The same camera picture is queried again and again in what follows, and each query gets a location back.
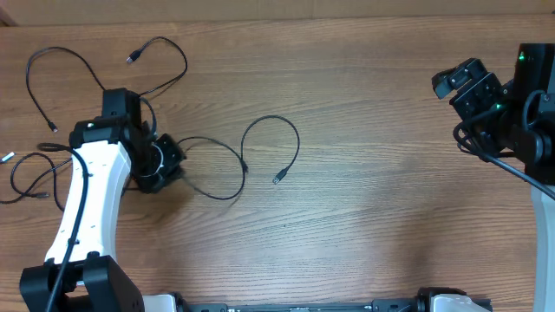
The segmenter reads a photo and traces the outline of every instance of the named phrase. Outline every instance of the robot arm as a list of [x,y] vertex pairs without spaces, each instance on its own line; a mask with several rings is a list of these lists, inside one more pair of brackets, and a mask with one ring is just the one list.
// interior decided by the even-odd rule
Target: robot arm
[[[115,256],[115,226],[117,224],[123,186],[131,170],[131,160],[120,143],[108,144],[107,140],[83,144],[75,150],[85,162],[89,172],[88,196],[79,234],[70,262],[87,258],[89,252],[100,256]],[[63,213],[60,229],[44,261],[54,259],[62,262],[68,248],[68,240],[75,223],[75,216],[82,195],[82,168],[73,162],[73,177],[69,187],[68,202]]]
[[[504,86],[478,59],[440,72],[432,84],[440,99],[458,90],[450,104],[462,119],[454,136],[463,152],[535,185],[538,256],[533,310],[555,311],[555,44],[520,45],[514,78]],[[522,161],[525,174],[498,160],[502,156]]]
[[[143,298],[115,261],[115,227],[127,177],[131,175],[144,193],[158,192],[180,177],[185,158],[169,135],[156,139],[155,131],[142,122],[141,101],[146,100],[124,88],[106,90],[101,116],[78,122],[70,134],[70,147],[88,171],[87,200],[69,261],[64,263],[84,189],[84,168],[74,161],[66,209],[45,263],[22,273],[20,291],[30,311],[52,307],[52,311],[171,312],[179,306],[175,296]],[[88,294],[68,297],[78,284]],[[172,309],[160,309],[170,303]]]

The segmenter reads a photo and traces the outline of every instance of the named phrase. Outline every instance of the black cable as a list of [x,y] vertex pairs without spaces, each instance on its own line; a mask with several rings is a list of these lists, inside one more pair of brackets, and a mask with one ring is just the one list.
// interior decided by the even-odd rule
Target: black cable
[[44,111],[42,110],[41,106],[38,104],[38,101],[36,100],[35,96],[33,95],[33,93],[31,92],[31,88],[29,86],[29,75],[30,75],[30,70],[31,70],[31,64],[33,63],[33,61],[39,56],[42,55],[45,52],[51,51],[51,50],[61,50],[64,52],[68,52],[71,55],[77,56],[81,61],[83,61],[85,63],[85,65],[88,68],[88,71],[90,72],[90,74],[95,78],[96,83],[98,83],[98,85],[102,88],[102,90],[106,90],[104,88],[104,86],[102,86],[102,83],[100,82],[100,80],[98,80],[98,77],[96,76],[94,70],[90,67],[90,65],[88,65],[87,61],[85,61],[84,58],[82,58],[82,56],[80,56],[79,54],[77,54],[76,52],[67,49],[67,48],[63,48],[63,47],[47,47],[44,49],[40,49],[38,51],[36,51],[35,53],[33,53],[33,55],[29,58],[29,60],[27,61],[27,68],[25,69],[25,83],[27,84],[27,91],[29,92],[29,95],[31,96],[31,99],[33,100],[33,102],[36,105],[36,108],[38,108],[38,111],[41,113],[42,117],[44,118],[44,120],[46,120],[46,122],[49,125],[50,130],[52,130],[52,132],[57,132],[58,128],[56,127],[56,125],[54,124],[54,122],[52,122],[47,115],[44,113]]
[[[465,136],[464,138],[462,138],[465,142],[469,141],[470,139],[472,139],[472,136],[469,134],[467,136]],[[477,156],[475,153],[472,153],[464,148],[462,148],[462,145],[457,142],[457,147],[459,148],[459,150],[463,153],[467,153],[469,155],[473,155],[473,156]],[[502,152],[502,153],[495,153],[494,157],[495,158],[511,158],[511,157],[515,157],[516,154],[514,152]]]
[[85,160],[81,157],[81,155],[78,152],[76,152],[71,147],[63,146],[55,143],[41,143],[37,146],[37,148],[43,152],[66,151],[66,152],[72,153],[81,164],[82,172],[83,172],[83,189],[82,189],[81,201],[79,202],[79,208],[77,209],[77,214],[75,215],[73,230],[71,231],[71,236],[69,237],[69,240],[68,240],[68,248],[66,249],[66,253],[63,256],[62,264],[60,265],[58,274],[55,277],[54,286],[52,287],[52,292],[50,293],[49,300],[46,305],[46,312],[51,312],[56,302],[56,299],[59,296],[60,291],[62,290],[63,275],[65,273],[65,270],[68,267],[69,258],[71,257],[71,252],[73,251],[73,248],[75,246],[77,233],[79,233],[79,226],[81,224],[83,213],[85,212],[85,203],[87,202],[87,192],[88,192],[88,169],[87,169],[87,164],[85,163]]
[[[33,156],[40,156],[40,157],[45,158],[49,162],[51,168],[48,169],[47,171],[43,172],[40,176],[38,176],[38,178],[36,178],[35,181],[33,181],[33,183],[31,183],[31,185],[27,188],[27,190],[20,191],[17,188],[16,183],[15,183],[16,170],[26,159],[29,159]],[[55,200],[55,203],[56,203],[56,206],[58,207],[58,209],[63,211],[63,205],[60,203],[60,201],[58,199],[56,170],[59,169],[60,167],[64,166],[64,165],[68,164],[70,161],[71,161],[71,159],[67,159],[67,160],[63,161],[61,164],[58,164],[57,166],[54,166],[54,163],[52,162],[52,159],[50,159],[50,157],[46,156],[43,153],[30,153],[30,154],[25,155],[19,161],[17,161],[17,163],[11,169],[11,175],[10,175],[11,187],[20,196],[17,197],[17,198],[14,198],[12,200],[0,200],[0,204],[3,204],[3,205],[14,204],[14,203],[17,203],[18,201],[22,200],[25,197],[29,197],[29,198],[48,198],[49,194],[47,192],[31,193],[31,190],[35,187],[36,183],[38,183],[39,180],[44,178],[44,176],[46,176],[48,173],[52,172],[52,174],[53,174],[53,183],[54,183],[54,191],[53,191],[54,200]]]
[[[175,43],[175,42],[171,41],[170,39],[165,38],[165,37],[163,37],[163,36],[156,36],[156,37],[150,39],[149,41],[145,42],[145,44],[143,44],[143,46],[142,46],[140,49],[135,50],[133,53],[131,53],[131,55],[130,55],[130,56],[128,57],[128,59],[127,59],[127,62],[130,63],[130,62],[134,62],[135,60],[137,60],[137,59],[139,58],[140,54],[141,54],[152,42],[154,42],[154,41],[156,41],[156,40],[164,40],[164,41],[169,42],[170,44],[172,44],[172,45],[181,53],[181,55],[183,56],[183,60],[185,61],[185,69],[183,69],[183,72],[181,72],[179,75],[175,76],[175,77],[172,78],[171,80],[169,80],[169,81],[167,81],[167,82],[165,82],[165,83],[162,83],[162,84],[159,85],[158,87],[155,87],[155,88],[152,88],[152,89],[150,89],[150,90],[148,90],[148,91],[145,91],[145,92],[139,94],[139,96],[142,96],[142,95],[145,95],[145,94],[150,94],[150,93],[152,93],[152,92],[154,92],[154,91],[156,91],[156,90],[158,90],[158,89],[160,89],[160,88],[162,88],[162,87],[164,87],[164,86],[166,86],[166,85],[168,85],[168,84],[170,84],[170,83],[176,82],[176,81],[178,81],[179,79],[181,79],[181,77],[183,77],[183,76],[185,75],[185,73],[187,72],[188,64],[187,64],[187,58],[186,58],[185,53],[184,53],[183,50],[180,48],[180,46],[177,45],[177,43]],[[104,88],[104,86],[102,85],[102,83],[100,82],[100,80],[99,80],[98,77],[96,76],[96,73],[95,73],[94,70],[91,68],[91,66],[88,64],[88,62],[85,61],[85,59],[84,59],[82,56],[80,56],[79,54],[77,54],[75,51],[73,51],[73,50],[71,50],[71,49],[64,48],[64,47],[47,47],[47,48],[40,49],[40,50],[36,51],[36,52],[29,58],[29,60],[27,61],[27,68],[25,69],[25,83],[26,83],[26,85],[27,85],[27,91],[29,92],[29,95],[30,95],[30,97],[31,97],[31,100],[33,100],[33,102],[35,103],[36,108],[37,108],[38,111],[41,113],[41,115],[42,115],[42,117],[44,118],[44,120],[46,120],[47,124],[49,125],[50,130],[51,130],[52,132],[57,132],[57,131],[58,131],[58,128],[57,128],[56,124],[54,124],[54,122],[52,122],[52,120],[50,120],[50,118],[46,115],[46,113],[44,113],[44,110],[42,110],[42,107],[38,104],[38,101],[36,100],[35,96],[34,96],[33,93],[31,92],[31,88],[30,88],[30,86],[29,86],[29,76],[30,76],[31,65],[33,64],[33,62],[35,61],[35,59],[36,59],[38,56],[43,55],[44,53],[49,52],[49,51],[51,51],[51,50],[61,50],[61,51],[70,53],[71,55],[74,55],[74,56],[78,57],[81,61],[83,61],[83,62],[85,63],[85,65],[86,65],[87,68],[88,68],[88,71],[89,71],[90,74],[93,76],[93,78],[95,78],[96,83],[101,87],[101,89],[102,89],[103,91],[106,91],[106,89]],[[151,109],[151,112],[153,112],[153,109],[150,107],[150,104],[148,104],[147,101],[143,101],[143,102],[145,102],[145,103],[149,106],[149,108]]]
[[273,179],[273,183],[277,184],[279,183],[279,181],[281,179],[283,179],[285,177],[285,175],[287,174],[287,172],[289,171],[289,169],[293,166],[293,164],[295,163],[295,160],[297,160],[297,156],[298,156],[298,152],[301,148],[301,138],[299,137],[298,134],[298,130],[295,127],[295,125],[293,125],[292,122],[290,122],[289,120],[287,120],[285,117],[279,116],[279,115],[267,115],[264,117],[260,117],[256,120],[254,120],[245,130],[245,132],[243,133],[243,138],[241,139],[241,154],[237,153],[233,148],[231,148],[230,146],[228,146],[226,143],[218,141],[216,139],[212,139],[212,138],[207,138],[207,137],[203,137],[203,136],[193,136],[193,137],[189,137],[189,138],[184,138],[178,141],[178,144],[181,144],[182,142],[186,141],[186,140],[208,140],[211,141],[214,144],[223,146],[225,148],[227,148],[229,151],[231,151],[233,153],[233,155],[235,155],[235,157],[237,157],[237,159],[239,160],[239,163],[241,164],[241,172],[243,175],[243,178],[241,179],[241,186],[239,187],[239,189],[231,196],[228,197],[218,197],[218,196],[214,196],[208,192],[204,192],[202,190],[200,190],[196,185],[194,185],[184,174],[183,175],[183,179],[186,181],[187,184],[189,184],[196,192],[199,192],[205,196],[207,196],[208,198],[212,198],[212,199],[217,199],[217,200],[229,200],[229,199],[233,199],[236,198],[245,188],[245,181],[246,181],[246,174],[249,171],[249,167],[245,162],[245,159],[243,157],[243,149],[244,149],[244,144],[245,144],[245,137],[248,134],[248,132],[251,130],[251,128],[256,125],[257,123],[259,123],[261,120],[267,120],[267,119],[279,119],[279,120],[283,120],[285,122],[287,122],[295,131],[295,135],[297,136],[297,150],[295,151],[295,156],[293,157],[293,160],[291,161],[291,163],[285,167],[284,169],[282,169],[277,175],[276,177]]
[[183,61],[185,61],[185,68],[183,69],[183,71],[181,72],[181,74],[175,76],[174,78],[170,79],[169,81],[166,81],[166,82],[162,83],[162,84],[159,85],[158,87],[155,87],[155,88],[152,88],[152,89],[150,89],[150,90],[147,90],[147,91],[145,91],[145,92],[143,92],[143,93],[140,93],[139,96],[143,96],[143,95],[145,95],[145,94],[151,94],[152,92],[154,92],[154,91],[156,91],[156,90],[158,90],[158,89],[160,89],[160,88],[162,88],[162,87],[164,87],[164,86],[166,86],[166,85],[168,85],[168,84],[170,84],[170,83],[172,83],[172,82],[178,81],[179,79],[181,79],[181,78],[185,75],[185,73],[187,72],[187,69],[188,69],[187,57],[185,56],[185,52],[183,52],[183,50],[180,48],[179,45],[177,45],[177,43],[171,41],[170,39],[168,39],[168,38],[166,38],[166,37],[164,37],[164,36],[156,36],[156,37],[150,39],[149,41],[145,42],[145,44],[143,44],[143,46],[140,47],[140,49],[136,49],[135,51],[133,51],[133,52],[129,55],[129,57],[127,58],[127,62],[128,62],[128,63],[135,62],[135,61],[139,58],[140,54],[141,54],[146,48],[148,48],[148,46],[149,46],[151,43],[153,43],[153,42],[156,41],[156,40],[163,40],[163,41],[166,41],[166,42],[170,43],[171,45],[173,45],[173,46],[181,53],[181,56],[183,56]]
[[241,172],[243,174],[243,178],[241,179],[241,186],[239,187],[239,189],[231,196],[228,197],[218,197],[218,196],[214,196],[208,192],[204,192],[201,189],[199,189],[197,186],[195,186],[188,178],[187,176],[184,174],[181,178],[183,178],[183,180],[189,184],[189,186],[191,186],[195,191],[201,193],[202,195],[207,196],[208,198],[212,198],[212,199],[217,199],[217,200],[229,200],[229,199],[233,199],[236,198],[242,191],[243,188],[245,187],[245,180],[246,180],[246,173],[247,173],[247,166],[246,163],[243,161],[243,159],[241,158],[241,156],[239,156],[239,154],[237,152],[235,152],[234,149],[232,149],[230,146],[228,146],[226,143],[224,142],[220,142],[218,140],[212,139],[212,138],[207,138],[207,137],[203,137],[203,136],[193,136],[193,137],[189,137],[189,138],[184,138],[181,139],[177,142],[177,144],[181,144],[182,142],[185,142],[186,140],[209,140],[212,143],[218,144],[220,146],[223,146],[225,148],[227,148],[228,150],[230,150],[233,155],[235,155],[235,157],[237,157],[237,159],[239,160],[239,163],[241,164]]
[[125,193],[127,191],[140,191],[140,188],[138,188],[138,187],[129,187],[131,185],[132,180],[133,180],[133,177],[130,174],[127,177],[127,181],[125,182],[125,185],[123,185],[123,189],[121,190],[121,196],[122,197],[123,197],[123,195],[125,195]]
[[291,168],[291,166],[293,166],[293,164],[295,163],[295,160],[297,160],[298,151],[301,149],[301,138],[298,135],[297,128],[295,127],[295,125],[293,125],[292,122],[287,120],[285,117],[282,117],[282,116],[279,116],[279,115],[267,115],[267,116],[260,117],[260,118],[256,119],[255,121],[253,121],[246,128],[245,133],[243,133],[243,139],[241,139],[241,159],[243,159],[243,144],[245,143],[246,134],[249,132],[249,130],[251,130],[252,127],[254,127],[254,125],[256,125],[257,123],[259,123],[262,120],[267,120],[267,119],[279,119],[279,120],[283,120],[283,121],[287,122],[293,128],[293,131],[295,131],[295,135],[297,136],[297,151],[295,152],[295,156],[293,157],[293,160],[291,161],[291,163],[287,167],[282,169],[282,171],[280,171],[276,175],[276,177],[273,179],[274,184],[277,184],[277,183],[279,183],[279,181],[281,181],[281,179],[283,179],[285,177],[285,175],[287,174],[287,171],[289,171],[289,168]]
[[474,116],[473,118],[470,118],[469,120],[462,121],[461,123],[459,123],[453,129],[454,139],[457,141],[458,145],[464,146],[473,155],[476,155],[476,156],[480,157],[485,162],[491,162],[492,164],[500,167],[501,169],[503,169],[503,170],[513,174],[514,176],[524,180],[525,182],[529,183],[530,185],[532,185],[532,186],[536,187],[537,189],[539,189],[540,191],[542,191],[545,195],[547,195],[551,199],[555,200],[555,192],[552,191],[549,187],[540,183],[536,179],[528,176],[527,174],[522,173],[520,170],[514,168],[513,166],[510,166],[507,163],[505,163],[505,162],[503,162],[499,159],[496,159],[494,156],[492,156],[488,153],[484,153],[478,148],[474,148],[473,146],[471,146],[467,143],[466,138],[461,138],[461,136],[459,135],[459,132],[463,127],[465,127],[468,130],[468,132],[470,132],[469,127],[474,122],[476,122],[478,120],[482,120],[486,117],[489,117],[489,116],[492,116],[492,115],[495,115],[495,114],[499,114],[503,111],[505,111],[504,108],[489,110],[489,111],[486,111],[484,113],[478,114],[478,115]]
[[151,136],[152,138],[156,138],[156,127],[158,126],[157,122],[156,122],[156,114],[154,113],[154,109],[152,107],[152,105],[150,105],[150,103],[148,102],[147,99],[145,99],[144,97],[141,96],[140,101],[142,101],[143,103],[145,103],[145,105],[147,105],[148,109],[150,109],[150,114],[153,116],[153,126],[151,127]]
[[524,106],[522,107],[522,129],[524,129],[524,131],[528,131],[528,111],[530,110],[532,102],[536,96],[543,94],[545,94],[544,90],[536,90],[532,91],[526,98]]

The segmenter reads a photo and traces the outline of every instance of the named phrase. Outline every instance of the white arm casing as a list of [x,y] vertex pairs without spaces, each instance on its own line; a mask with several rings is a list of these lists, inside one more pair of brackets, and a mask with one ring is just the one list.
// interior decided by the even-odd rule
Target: white arm casing
[[[85,143],[75,149],[87,163],[89,172],[88,194],[85,211],[77,234],[78,244],[71,253],[70,262],[87,258],[90,251],[100,256],[115,256],[115,226],[120,209],[121,191],[131,170],[131,160],[121,143],[107,141]],[[68,248],[83,188],[82,168],[73,156],[73,176],[69,187],[68,202],[63,213],[62,224],[45,261],[54,258],[61,263]]]
[[432,297],[430,312],[488,312],[472,299],[462,295],[437,295]]
[[177,312],[175,297],[170,294],[143,296],[145,312]]
[[555,311],[555,201],[532,187],[538,250],[534,312]]

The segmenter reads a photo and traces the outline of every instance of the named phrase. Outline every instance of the wall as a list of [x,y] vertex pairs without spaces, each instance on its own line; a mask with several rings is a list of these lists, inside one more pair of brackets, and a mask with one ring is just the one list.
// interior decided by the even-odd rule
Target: wall
[[530,14],[553,10],[555,0],[0,0],[0,20],[14,26]]

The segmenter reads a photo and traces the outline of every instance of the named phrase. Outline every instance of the wood grain surface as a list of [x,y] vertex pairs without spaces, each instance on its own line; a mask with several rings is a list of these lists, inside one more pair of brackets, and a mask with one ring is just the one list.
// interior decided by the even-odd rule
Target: wood grain surface
[[[182,181],[156,195],[127,194],[117,252],[143,293],[232,304],[365,302],[434,285],[492,298],[497,311],[531,310],[530,187],[458,151],[458,117],[434,96],[430,78],[479,57],[509,80],[521,42],[553,41],[553,16],[2,28],[0,153],[18,160],[39,142],[67,143],[78,120],[100,114],[101,90],[83,64],[50,53],[34,64],[31,85],[60,128],[51,133],[25,89],[33,52],[74,49],[107,88],[139,92],[181,71],[179,54],[164,43],[125,63],[153,36],[174,39],[190,62],[181,81],[150,97],[159,133],[238,148],[252,120],[280,114],[297,125],[302,146],[273,185],[295,136],[279,120],[256,125],[245,142],[251,170],[234,203]],[[209,192],[238,187],[238,162],[225,149],[197,145],[187,157],[187,174]],[[14,163],[0,165],[2,199],[15,197]],[[30,159],[17,184],[47,167]],[[69,172],[60,173],[64,200]],[[51,187],[49,179],[39,189]],[[42,263],[61,216],[51,198],[0,206],[1,310],[25,310],[21,271]]]

